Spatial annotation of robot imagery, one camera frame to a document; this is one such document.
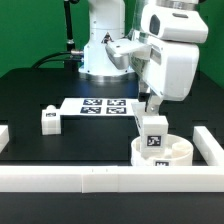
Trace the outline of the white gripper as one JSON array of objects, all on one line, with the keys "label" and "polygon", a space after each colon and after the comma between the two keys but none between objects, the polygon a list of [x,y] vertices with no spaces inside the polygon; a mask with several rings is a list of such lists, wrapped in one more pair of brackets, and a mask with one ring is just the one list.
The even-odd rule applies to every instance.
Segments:
[{"label": "white gripper", "polygon": [[164,41],[135,31],[132,40],[149,46],[131,54],[133,70],[155,92],[145,105],[145,112],[159,114],[163,100],[183,101],[189,94],[195,76],[199,48],[192,43]]}]

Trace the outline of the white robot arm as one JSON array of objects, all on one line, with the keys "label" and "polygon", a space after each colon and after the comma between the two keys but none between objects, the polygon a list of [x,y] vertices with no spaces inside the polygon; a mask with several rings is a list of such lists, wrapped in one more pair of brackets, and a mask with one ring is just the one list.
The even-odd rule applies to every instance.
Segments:
[{"label": "white robot arm", "polygon": [[189,94],[198,45],[208,27],[196,11],[199,0],[136,0],[132,28],[124,32],[124,0],[87,0],[90,38],[80,71],[98,80],[136,72],[149,99],[135,110],[156,114],[164,100]]}]

